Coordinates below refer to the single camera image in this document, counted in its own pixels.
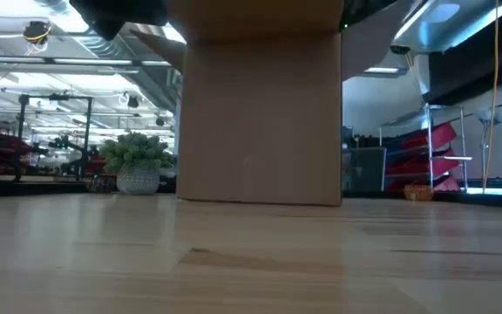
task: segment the ceiling duct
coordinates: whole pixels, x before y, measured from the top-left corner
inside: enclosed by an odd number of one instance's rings
[[[68,15],[73,8],[69,5],[68,0],[35,0],[35,2],[43,8],[50,10],[54,15]],[[75,38],[77,42],[83,45],[87,50],[92,52],[99,58],[133,58],[134,53],[129,51],[127,44],[123,41],[120,35],[117,35],[113,40],[106,41],[101,37]],[[167,97],[165,93],[165,85],[161,85],[154,81],[142,69],[137,74],[126,74],[133,83],[137,84],[141,89],[146,91],[146,96],[158,107],[162,107],[171,112],[175,112],[175,100]]]

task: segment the black metal stand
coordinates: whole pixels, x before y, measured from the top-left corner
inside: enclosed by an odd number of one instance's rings
[[[24,112],[26,110],[26,106],[29,104],[30,99],[49,99],[49,100],[70,100],[70,99],[82,99],[86,100],[88,103],[88,108],[86,110],[86,128],[85,128],[85,152],[88,152],[88,137],[91,129],[91,118],[92,118],[92,104],[94,103],[94,98],[89,96],[71,96],[71,95],[59,95],[59,94],[51,94],[51,95],[29,95],[22,94],[18,97],[18,102],[21,105],[21,112],[18,115],[18,140],[19,145],[17,147],[17,157],[20,157],[20,142],[23,140],[23,124],[24,124]],[[83,154],[80,173],[77,175],[77,181],[85,178],[85,170],[86,164],[88,164],[88,155]]]

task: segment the cardboard box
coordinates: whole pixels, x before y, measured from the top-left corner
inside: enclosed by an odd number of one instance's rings
[[[405,3],[341,36],[343,0],[166,1],[187,46],[134,33],[184,75],[178,196],[340,205],[342,82],[383,59]]]

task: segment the metal frame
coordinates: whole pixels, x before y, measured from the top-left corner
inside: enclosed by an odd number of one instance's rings
[[[461,160],[462,161],[462,168],[463,168],[463,177],[464,177],[464,189],[465,189],[465,193],[468,192],[468,165],[467,165],[467,161],[468,160],[471,160],[471,157],[467,157],[466,156],[466,143],[465,143],[465,128],[464,128],[464,106],[461,105],[460,106],[460,136],[461,136],[461,139],[462,139],[462,156],[461,157],[446,157],[446,156],[433,156],[433,146],[432,146],[432,140],[431,140],[431,129],[433,127],[433,123],[432,123],[432,116],[431,116],[431,110],[438,110],[440,109],[441,106],[433,106],[433,105],[429,105],[429,104],[425,104],[424,105],[424,113],[425,113],[425,118],[427,119],[428,121],[428,127],[427,127],[427,141],[428,141],[428,145],[426,146],[426,148],[428,149],[428,155],[429,155],[429,167],[430,167],[430,171],[429,171],[429,177],[430,177],[430,186],[431,188],[434,188],[433,187],[433,184],[434,184],[434,180],[435,180],[435,177],[434,177],[434,174],[433,174],[433,161],[436,160],[436,159],[446,159],[446,160]],[[379,146],[382,146],[383,145],[383,127],[384,126],[380,126],[379,127]],[[409,175],[409,176],[412,176],[412,177],[415,177],[415,176],[421,176],[421,175],[427,175],[427,174],[418,174],[418,175]]]
[[[85,127],[85,143],[83,145],[83,149],[85,152],[88,152],[88,136],[91,130],[91,116],[92,116],[92,105],[94,103],[94,98],[90,96],[70,96],[70,95],[29,95],[22,94],[18,97],[18,102],[21,105],[21,111],[18,114],[18,140],[23,140],[23,124],[24,124],[24,115],[26,112],[26,106],[29,104],[30,99],[49,99],[49,100],[70,100],[70,99],[83,99],[88,103],[88,107],[86,110],[86,127]],[[17,146],[17,157],[19,154],[20,145]],[[83,154],[82,157],[82,166],[80,167],[80,174],[77,174],[77,181],[79,179],[85,178],[86,164],[88,163],[88,155]]]

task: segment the wooden floor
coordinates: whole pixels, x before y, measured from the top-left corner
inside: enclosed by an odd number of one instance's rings
[[[0,198],[1,313],[502,314],[502,208]]]

